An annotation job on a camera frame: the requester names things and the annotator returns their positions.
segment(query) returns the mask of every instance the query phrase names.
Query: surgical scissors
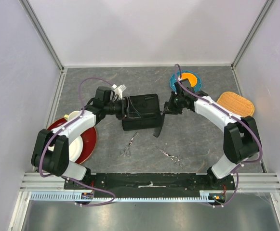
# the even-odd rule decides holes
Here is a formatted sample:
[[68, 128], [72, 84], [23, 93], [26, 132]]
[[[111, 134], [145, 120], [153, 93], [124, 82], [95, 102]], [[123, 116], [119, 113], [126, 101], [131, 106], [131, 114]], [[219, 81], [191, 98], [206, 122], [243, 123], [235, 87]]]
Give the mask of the surgical scissors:
[[123, 155], [125, 154], [126, 156], [130, 156], [131, 155], [131, 152], [130, 152], [130, 146], [133, 142], [133, 140], [135, 139], [135, 137], [139, 134], [139, 132], [137, 131], [135, 133], [134, 136], [132, 136], [131, 140], [129, 141], [129, 144], [124, 148], [124, 150], [120, 153], [120, 155]]
[[170, 155], [168, 154], [166, 151], [162, 150], [159, 147], [156, 147], [159, 151], [161, 151], [163, 154], [165, 154], [166, 156], [168, 156], [169, 158], [171, 158], [171, 160], [174, 161], [175, 166], [180, 166], [181, 168], [183, 168], [182, 164], [180, 163], [180, 161], [183, 159], [180, 155], [178, 156], [174, 156], [174, 155]]

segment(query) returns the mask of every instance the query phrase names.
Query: wall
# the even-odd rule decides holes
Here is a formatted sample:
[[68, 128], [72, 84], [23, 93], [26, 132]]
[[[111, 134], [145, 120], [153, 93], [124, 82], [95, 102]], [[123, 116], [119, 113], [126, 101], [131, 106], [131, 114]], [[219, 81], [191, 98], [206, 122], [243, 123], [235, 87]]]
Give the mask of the wall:
[[18, 0], [0, 0], [0, 231], [7, 230], [59, 70]]
[[280, 0], [268, 12], [237, 74], [243, 95], [255, 104], [268, 170], [280, 179]]
[[70, 65], [230, 64], [265, 0], [30, 0]]

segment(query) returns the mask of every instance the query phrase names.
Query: white arm segment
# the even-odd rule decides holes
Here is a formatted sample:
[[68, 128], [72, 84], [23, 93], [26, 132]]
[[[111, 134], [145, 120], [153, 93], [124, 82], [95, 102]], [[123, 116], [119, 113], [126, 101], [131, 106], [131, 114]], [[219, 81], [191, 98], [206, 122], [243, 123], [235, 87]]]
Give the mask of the white arm segment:
[[[215, 103], [209, 96], [204, 96], [203, 98], [209, 100], [211, 103]], [[210, 105], [207, 102], [204, 102], [202, 100], [197, 100], [195, 102], [195, 111], [196, 113], [206, 117], [209, 119], [212, 123], [214, 123], [222, 132], [224, 132], [224, 128], [228, 123], [235, 123], [236, 120], [229, 118], [222, 112], [220, 112], [218, 109], [216, 109], [214, 106]], [[236, 118], [241, 118], [240, 115], [231, 113]], [[231, 173], [231, 171], [236, 167], [237, 165], [229, 161], [229, 159], [226, 157], [225, 154], [218, 160], [216, 164], [212, 167], [212, 172], [218, 179], [222, 179], [223, 177], [226, 177]]]
[[[96, 115], [94, 115], [92, 112], [85, 110], [82, 118], [78, 119], [75, 123], [70, 125], [64, 131], [60, 132], [59, 135], [60, 136], [65, 135], [66, 137], [68, 137], [69, 145], [70, 145], [78, 136], [80, 136], [87, 129], [95, 126], [95, 124], [96, 124]], [[56, 133], [62, 127], [64, 127], [64, 124], [57, 128], [52, 129], [52, 132]]]

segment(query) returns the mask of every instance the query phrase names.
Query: forceps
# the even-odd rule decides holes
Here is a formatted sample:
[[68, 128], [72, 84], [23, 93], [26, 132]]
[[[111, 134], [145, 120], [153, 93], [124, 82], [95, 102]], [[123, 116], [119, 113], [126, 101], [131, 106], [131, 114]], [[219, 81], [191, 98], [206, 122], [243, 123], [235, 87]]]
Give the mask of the forceps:
[[132, 136], [131, 140], [129, 141], [129, 144], [124, 148], [123, 151], [121, 151], [120, 155], [123, 155], [123, 154], [125, 154], [126, 156], [130, 156], [130, 155], [131, 155], [130, 146], [131, 146], [133, 140], [135, 139], [135, 137], [136, 137], [138, 134], [139, 134], [139, 132], [137, 131], [137, 132], [135, 133], [135, 135]]
[[159, 151], [161, 151], [163, 154], [165, 154], [166, 156], [170, 157], [171, 160], [174, 161], [175, 166], [180, 166], [181, 168], [183, 168], [182, 164], [180, 163], [180, 161], [183, 159], [180, 155], [178, 156], [174, 156], [174, 155], [170, 155], [168, 154], [166, 151], [162, 150], [159, 147], [156, 147]]

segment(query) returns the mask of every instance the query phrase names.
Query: gray floor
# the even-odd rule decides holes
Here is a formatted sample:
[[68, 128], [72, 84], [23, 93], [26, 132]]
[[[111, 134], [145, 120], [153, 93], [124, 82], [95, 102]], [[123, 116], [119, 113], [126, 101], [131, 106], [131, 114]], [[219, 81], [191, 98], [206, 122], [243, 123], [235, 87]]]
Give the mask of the gray floor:
[[120, 202], [94, 208], [32, 201], [23, 231], [280, 231], [271, 198], [237, 194], [224, 208]]
[[[202, 79], [202, 90], [214, 100], [225, 91], [238, 93], [230, 67], [201, 66], [182, 67], [196, 72]], [[85, 78], [103, 77], [120, 85], [125, 84], [124, 95], [157, 93], [160, 108], [170, 97], [169, 78], [173, 67], [121, 67], [121, 68], [71, 68], [68, 69], [56, 118], [80, 109], [77, 87]], [[98, 80], [83, 84], [82, 95], [88, 101], [98, 86], [106, 86]], [[97, 146], [93, 155], [83, 164], [92, 172], [199, 172], [218, 161], [223, 154], [223, 133], [209, 120], [194, 112], [185, 110], [182, 115], [167, 115], [159, 138], [153, 137], [153, 129], [139, 130], [131, 147], [131, 156], [120, 156], [135, 131], [123, 131], [121, 122], [114, 115], [108, 115], [97, 126]], [[172, 155], [184, 157], [183, 166], [173, 162], [159, 152], [158, 146]], [[261, 172], [260, 164], [249, 164], [239, 172]]]

